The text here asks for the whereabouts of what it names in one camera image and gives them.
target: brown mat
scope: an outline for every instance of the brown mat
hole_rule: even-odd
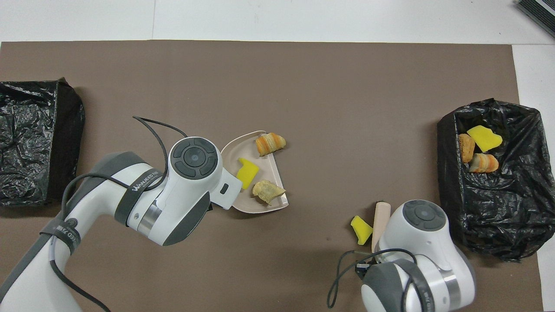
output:
[[[79,173],[123,150],[163,168],[158,144],[133,114],[220,149],[259,129],[287,139],[275,153],[289,191],[283,210],[215,209],[188,239],[168,247],[100,218],[66,272],[113,311],[326,311],[338,257],[370,250],[356,245],[354,215],[371,222],[378,200],[393,207],[416,198],[439,203],[439,119],[486,98],[518,103],[510,46],[2,43],[0,80],[60,77],[77,89],[87,114]],[[178,139],[160,133],[169,146]],[[47,218],[31,218],[37,209],[0,212],[3,280]],[[535,256],[515,264],[465,253],[478,281],[464,311],[542,310]],[[348,273],[334,310],[364,311],[360,285]]]

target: yellow foam piece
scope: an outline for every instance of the yellow foam piece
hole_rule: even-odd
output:
[[[245,158],[239,158],[239,161],[243,166],[237,172],[236,177],[243,182],[242,188],[247,189],[253,182],[254,176],[256,176],[260,168]]]
[[[466,133],[474,139],[476,145],[478,145],[482,152],[487,152],[503,143],[503,138],[500,135],[493,133],[491,129],[482,125],[477,125]]]
[[[364,220],[360,218],[358,215],[356,215],[352,219],[351,226],[353,230],[355,230],[356,237],[358,237],[359,239],[358,245],[366,244],[366,241],[374,231],[374,229],[372,229],[372,227],[369,226],[368,223],[364,222]]]

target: croissant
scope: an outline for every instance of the croissant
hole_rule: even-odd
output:
[[[489,173],[499,168],[499,162],[490,154],[474,154],[470,161],[470,172]]]
[[[273,132],[268,134],[263,134],[258,139],[256,139],[256,148],[260,157],[268,155],[282,149],[285,146],[285,139]]]

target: plastic tray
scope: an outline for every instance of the plastic tray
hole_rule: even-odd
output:
[[[235,209],[244,213],[272,212],[289,205],[285,194],[274,198],[274,200],[271,201],[271,205],[266,204],[253,195],[253,186],[260,180],[268,180],[283,188],[283,183],[281,182],[281,178],[279,176],[278,166],[276,165],[274,155],[268,154],[260,157],[258,151],[256,150],[255,140],[265,133],[266,131],[259,130],[242,135],[229,142],[221,150],[224,168],[227,169],[227,171],[229,171],[232,175],[237,175],[237,172],[243,166],[239,162],[240,157],[247,159],[260,168],[249,187],[247,189],[241,189],[241,192],[232,205]]]

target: black garbage bag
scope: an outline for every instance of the black garbage bag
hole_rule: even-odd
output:
[[[503,138],[487,151],[499,161],[492,173],[462,163],[458,135],[477,125]],[[494,99],[454,110],[437,124],[437,166],[451,235],[469,249],[518,261],[553,235],[555,182],[538,110]]]
[[[84,121],[64,78],[0,82],[0,207],[61,200],[75,178]]]

